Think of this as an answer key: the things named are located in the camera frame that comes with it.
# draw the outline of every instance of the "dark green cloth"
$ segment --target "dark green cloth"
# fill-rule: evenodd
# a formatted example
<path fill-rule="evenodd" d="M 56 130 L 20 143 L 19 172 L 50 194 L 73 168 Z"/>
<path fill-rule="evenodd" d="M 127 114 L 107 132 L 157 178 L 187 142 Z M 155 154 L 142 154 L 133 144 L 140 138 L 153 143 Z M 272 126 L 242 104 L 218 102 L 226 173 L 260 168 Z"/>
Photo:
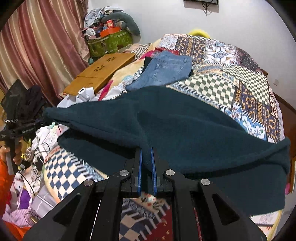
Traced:
<path fill-rule="evenodd" d="M 70 127 L 58 139 L 63 148 L 108 175 L 123 168 L 136 147 L 151 170 L 154 147 L 172 169 L 209 178 L 248 215 L 284 208 L 289 139 L 262 141 L 191 96 L 151 86 L 115 100 L 47 108 L 44 115 Z"/>

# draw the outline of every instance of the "hand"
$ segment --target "hand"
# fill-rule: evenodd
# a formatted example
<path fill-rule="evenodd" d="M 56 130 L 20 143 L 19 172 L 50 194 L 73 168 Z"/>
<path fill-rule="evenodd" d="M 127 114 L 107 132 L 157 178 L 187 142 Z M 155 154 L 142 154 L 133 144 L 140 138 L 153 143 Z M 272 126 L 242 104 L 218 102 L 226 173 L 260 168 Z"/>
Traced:
<path fill-rule="evenodd" d="M 0 158 L 1 160 L 6 163 L 6 153 L 10 152 L 10 147 L 2 146 L 0 149 Z M 22 157 L 22 143 L 19 142 L 19 144 L 15 147 L 15 157 L 13 158 L 13 161 L 16 165 L 19 165 Z"/>

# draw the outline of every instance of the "wall socket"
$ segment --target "wall socket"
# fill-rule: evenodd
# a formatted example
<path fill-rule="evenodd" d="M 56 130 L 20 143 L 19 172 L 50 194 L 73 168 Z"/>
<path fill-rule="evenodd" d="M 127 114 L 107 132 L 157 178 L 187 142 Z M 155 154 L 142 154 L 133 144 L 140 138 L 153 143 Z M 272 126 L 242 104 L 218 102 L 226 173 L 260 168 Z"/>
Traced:
<path fill-rule="evenodd" d="M 274 85 L 275 85 L 275 86 L 278 86 L 278 84 L 279 84 L 279 80 L 275 79 L 275 81 L 274 81 Z"/>

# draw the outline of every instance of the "folded blue jeans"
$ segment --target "folded blue jeans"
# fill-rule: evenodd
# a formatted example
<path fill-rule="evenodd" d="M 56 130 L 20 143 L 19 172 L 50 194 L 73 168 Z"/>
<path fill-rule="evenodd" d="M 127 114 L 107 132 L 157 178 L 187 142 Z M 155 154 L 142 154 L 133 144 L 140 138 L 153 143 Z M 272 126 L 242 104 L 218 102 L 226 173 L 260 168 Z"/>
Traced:
<path fill-rule="evenodd" d="M 192 57 L 163 51 L 148 64 L 140 77 L 126 86 L 127 91 L 147 86 L 169 85 L 187 79 L 192 69 Z"/>

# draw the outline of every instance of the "person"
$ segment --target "person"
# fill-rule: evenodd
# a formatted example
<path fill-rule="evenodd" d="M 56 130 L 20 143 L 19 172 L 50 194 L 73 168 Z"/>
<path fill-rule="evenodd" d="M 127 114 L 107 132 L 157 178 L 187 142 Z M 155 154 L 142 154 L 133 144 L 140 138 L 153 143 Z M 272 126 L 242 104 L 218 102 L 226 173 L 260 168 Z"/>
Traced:
<path fill-rule="evenodd" d="M 19 165 L 21 163 L 22 156 L 22 143 L 19 142 L 18 146 L 15 147 L 15 157 L 13 161 L 15 164 Z M 8 174 L 8 168 L 6 163 L 6 153 L 10 152 L 10 148 L 6 146 L 2 146 L 0 148 L 0 217 L 2 219 L 2 215 L 5 212 L 5 207 L 7 203 L 7 199 L 10 192 L 10 187 L 13 183 L 14 175 Z M 17 225 L 9 222 L 4 222 L 6 227 L 12 233 L 12 235 L 19 241 L 23 239 L 24 234 L 30 228 L 24 227 L 20 228 Z"/>

